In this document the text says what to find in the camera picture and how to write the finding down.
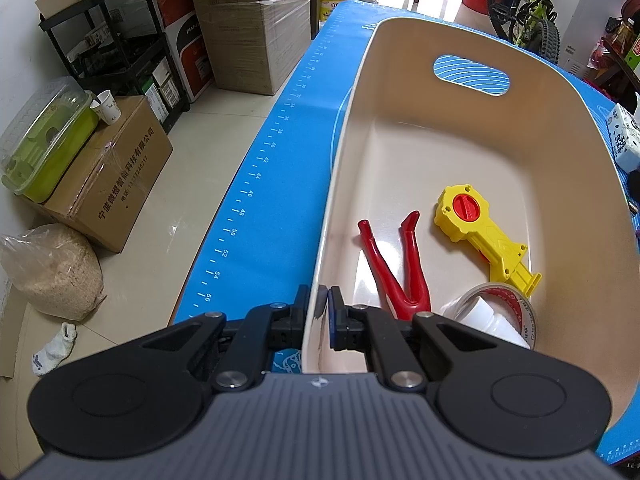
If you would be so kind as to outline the white pill bottle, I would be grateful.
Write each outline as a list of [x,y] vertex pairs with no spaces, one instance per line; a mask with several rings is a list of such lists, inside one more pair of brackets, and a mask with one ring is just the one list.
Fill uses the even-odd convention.
[[449,313],[458,323],[522,348],[530,349],[529,343],[518,329],[501,312],[491,307],[482,296],[459,301],[450,308]]

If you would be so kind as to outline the yellow toy launcher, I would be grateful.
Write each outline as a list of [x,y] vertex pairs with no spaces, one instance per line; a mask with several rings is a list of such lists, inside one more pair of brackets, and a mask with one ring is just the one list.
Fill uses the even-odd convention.
[[509,284],[529,298],[541,281],[524,258],[528,246],[514,242],[491,219],[487,200],[470,184],[446,186],[439,195],[434,223],[452,242],[469,242],[489,263],[492,282]]

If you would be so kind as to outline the white tape roll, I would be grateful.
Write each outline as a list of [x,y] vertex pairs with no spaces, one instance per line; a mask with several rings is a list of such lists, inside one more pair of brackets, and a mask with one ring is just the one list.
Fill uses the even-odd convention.
[[511,285],[490,282],[474,286],[459,298],[444,304],[437,312],[454,320],[449,313],[450,308],[475,296],[482,296],[491,307],[501,312],[518,329],[530,348],[535,348],[537,326],[533,308],[529,300]]

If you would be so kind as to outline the beige plastic storage bin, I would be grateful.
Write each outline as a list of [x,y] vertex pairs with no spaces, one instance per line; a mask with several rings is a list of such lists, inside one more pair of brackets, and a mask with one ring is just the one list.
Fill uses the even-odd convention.
[[435,310],[486,283],[487,261],[434,222],[445,188],[472,186],[541,277],[536,350],[596,376],[620,419],[639,379],[639,253],[605,141],[582,95],[540,58],[472,30],[388,18],[352,86],[312,284],[380,306],[357,224],[370,222],[401,276],[411,211]]

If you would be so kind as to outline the blue silicone table mat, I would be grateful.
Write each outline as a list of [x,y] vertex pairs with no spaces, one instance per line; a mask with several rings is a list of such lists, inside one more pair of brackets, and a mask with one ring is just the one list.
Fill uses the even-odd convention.
[[[205,310],[239,318],[254,304],[291,298],[298,286],[314,281],[352,86],[375,27],[388,18],[431,21],[353,2],[334,12],[311,44],[216,213],[184,285],[178,320]],[[606,115],[612,103],[576,77],[557,71],[585,99],[597,125],[606,132],[610,151]],[[620,419],[612,416],[599,455],[615,463],[638,449],[639,379],[629,408]]]

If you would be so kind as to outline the floor cardboard box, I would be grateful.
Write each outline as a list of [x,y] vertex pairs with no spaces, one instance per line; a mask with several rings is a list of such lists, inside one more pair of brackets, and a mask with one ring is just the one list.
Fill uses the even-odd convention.
[[40,214],[119,254],[172,152],[145,96],[116,100],[122,116],[99,124],[42,204]]

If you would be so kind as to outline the white sock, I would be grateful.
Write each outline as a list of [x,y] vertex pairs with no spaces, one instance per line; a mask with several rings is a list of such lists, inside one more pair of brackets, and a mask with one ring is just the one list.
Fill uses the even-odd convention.
[[55,370],[72,353],[76,337],[76,326],[63,323],[56,335],[32,355],[32,372],[41,377]]

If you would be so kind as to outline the bag of grain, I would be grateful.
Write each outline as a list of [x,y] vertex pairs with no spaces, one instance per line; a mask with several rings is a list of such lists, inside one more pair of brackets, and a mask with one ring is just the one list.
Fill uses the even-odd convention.
[[81,321],[104,300],[99,259],[88,240],[61,223],[1,237],[1,265],[39,312]]

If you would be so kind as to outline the white paper cup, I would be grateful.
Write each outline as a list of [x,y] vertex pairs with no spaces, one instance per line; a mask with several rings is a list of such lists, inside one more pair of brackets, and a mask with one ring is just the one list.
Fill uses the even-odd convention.
[[96,94],[91,101],[90,110],[107,125],[114,125],[122,116],[122,112],[110,90],[104,90]]

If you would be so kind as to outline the green plastic lidded container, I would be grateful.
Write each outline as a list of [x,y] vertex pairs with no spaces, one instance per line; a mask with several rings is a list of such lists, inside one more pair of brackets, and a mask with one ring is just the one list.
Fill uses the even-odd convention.
[[37,90],[2,133],[2,184],[16,196],[44,203],[96,130],[99,117],[91,102],[70,76]]

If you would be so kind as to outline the large stacked cardboard box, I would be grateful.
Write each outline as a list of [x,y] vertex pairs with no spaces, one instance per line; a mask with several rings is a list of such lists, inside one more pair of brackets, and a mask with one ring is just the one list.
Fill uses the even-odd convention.
[[310,0],[193,0],[216,85],[273,96],[310,45]]

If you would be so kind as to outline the black metal shelf cart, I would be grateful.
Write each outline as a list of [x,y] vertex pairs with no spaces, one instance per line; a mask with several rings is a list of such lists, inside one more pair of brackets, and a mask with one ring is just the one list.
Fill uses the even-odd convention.
[[67,73],[95,96],[144,96],[167,130],[188,112],[157,0],[40,0],[39,26]]

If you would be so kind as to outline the green black bicycle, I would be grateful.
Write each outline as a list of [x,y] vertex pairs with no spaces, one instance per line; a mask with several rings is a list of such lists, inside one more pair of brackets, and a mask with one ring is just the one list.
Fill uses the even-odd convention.
[[489,19],[500,39],[556,64],[561,36],[551,0],[487,0]]

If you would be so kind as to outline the white chest freezer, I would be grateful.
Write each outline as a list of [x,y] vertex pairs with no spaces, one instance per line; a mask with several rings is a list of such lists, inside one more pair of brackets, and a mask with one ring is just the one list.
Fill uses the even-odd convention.
[[626,0],[552,0],[561,36],[558,65],[582,77],[591,52],[605,32],[609,18],[619,18]]

